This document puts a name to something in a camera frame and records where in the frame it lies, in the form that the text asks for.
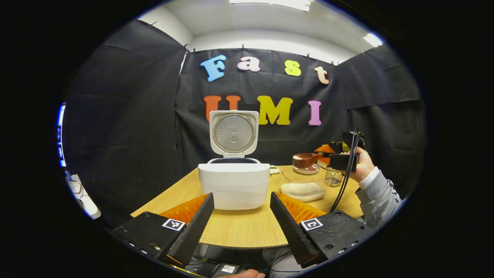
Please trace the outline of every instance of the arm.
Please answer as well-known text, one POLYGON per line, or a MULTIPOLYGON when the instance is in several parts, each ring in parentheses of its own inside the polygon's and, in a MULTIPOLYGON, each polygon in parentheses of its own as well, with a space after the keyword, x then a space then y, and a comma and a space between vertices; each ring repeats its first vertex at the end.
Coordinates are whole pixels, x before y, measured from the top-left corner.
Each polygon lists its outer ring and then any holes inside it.
POLYGON ((382 172, 373 165, 369 154, 357 148, 359 163, 355 173, 350 176, 359 183, 355 192, 360 199, 360 207, 364 213, 366 224, 375 228, 398 210, 401 199, 392 181, 387 180, 382 172))

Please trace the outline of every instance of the inner lid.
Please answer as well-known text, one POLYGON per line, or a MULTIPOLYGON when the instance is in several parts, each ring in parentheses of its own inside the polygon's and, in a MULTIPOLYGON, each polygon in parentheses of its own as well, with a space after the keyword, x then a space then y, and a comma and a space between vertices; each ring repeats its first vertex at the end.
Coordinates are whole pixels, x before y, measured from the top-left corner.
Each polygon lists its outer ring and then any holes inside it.
POLYGON ((213 140, 225 152, 243 152, 252 145, 254 139, 254 125, 240 114, 226 115, 213 127, 213 140))

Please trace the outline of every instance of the black fabric backdrop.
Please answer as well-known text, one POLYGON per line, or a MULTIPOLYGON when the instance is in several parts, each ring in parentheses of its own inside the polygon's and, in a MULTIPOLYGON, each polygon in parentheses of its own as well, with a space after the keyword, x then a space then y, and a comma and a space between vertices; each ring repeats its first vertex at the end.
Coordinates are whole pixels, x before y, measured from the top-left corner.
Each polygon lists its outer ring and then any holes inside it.
POLYGON ((335 67, 305 56, 263 49, 212 49, 188 53, 176 95, 178 153, 182 174, 199 163, 219 157, 210 147, 206 120, 207 95, 222 97, 219 110, 228 110, 225 97, 238 95, 239 110, 259 111, 257 97, 268 95, 275 105, 290 97, 290 125, 259 126, 256 151, 247 157, 274 165, 291 164, 291 156, 311 152, 322 144, 341 140, 355 127, 364 132, 375 164, 394 181, 402 196, 414 186, 425 148, 425 110, 415 80, 404 64, 385 46, 372 48, 335 67), (200 63, 225 55, 225 75, 207 81, 200 63), (240 58, 260 60, 259 72, 237 68, 240 58), (285 61, 300 63, 302 74, 286 74, 285 61), (322 66, 330 83, 322 84, 315 67, 322 66), (309 100, 320 101, 320 126, 310 126, 309 100))
POLYGON ((79 69, 63 121, 67 169, 110 226, 181 178, 173 134, 174 95, 185 49, 135 20, 79 69))

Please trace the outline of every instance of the human hand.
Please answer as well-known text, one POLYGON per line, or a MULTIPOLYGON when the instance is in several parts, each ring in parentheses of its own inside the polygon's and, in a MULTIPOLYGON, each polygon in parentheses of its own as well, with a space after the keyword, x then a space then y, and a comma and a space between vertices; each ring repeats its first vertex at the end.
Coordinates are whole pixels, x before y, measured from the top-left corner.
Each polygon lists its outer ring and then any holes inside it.
POLYGON ((374 164, 372 163, 369 153, 367 153, 361 147, 357 147, 357 154, 359 155, 359 162, 357 163, 355 172, 350 172, 350 177, 359 183, 371 173, 371 171, 374 169, 374 164))
POLYGON ((259 273, 257 270, 248 269, 242 273, 224 275, 218 278, 264 278, 266 275, 264 273, 259 273))

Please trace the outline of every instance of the wooden table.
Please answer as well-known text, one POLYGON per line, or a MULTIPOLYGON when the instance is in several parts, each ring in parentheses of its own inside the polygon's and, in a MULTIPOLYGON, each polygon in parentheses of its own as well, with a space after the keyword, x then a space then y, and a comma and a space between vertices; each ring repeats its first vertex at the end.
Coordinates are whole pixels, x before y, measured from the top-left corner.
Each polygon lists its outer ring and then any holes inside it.
MULTIPOLYGON (((279 166, 279 168, 279 174, 269 177, 269 188, 264 205, 256 209, 243 211, 215 209, 199 242, 230 248, 265 248, 287 245, 287 239, 269 208, 271 192, 280 192, 281 185, 290 182, 286 177, 313 181, 319 178, 324 179, 326 173, 324 170, 320 170, 316 175, 307 176, 295 173, 292 165, 279 166)), ((345 193, 336 208, 353 218, 363 215, 360 209, 360 200, 355 195, 358 187, 359 185, 355 180, 349 179, 345 193)), ((307 204, 328 212, 339 190, 340 186, 328 186, 323 199, 307 202, 307 204)), ((158 214, 202 194, 199 170, 196 168, 163 193, 134 211, 131 216, 136 217, 144 211, 158 214)))

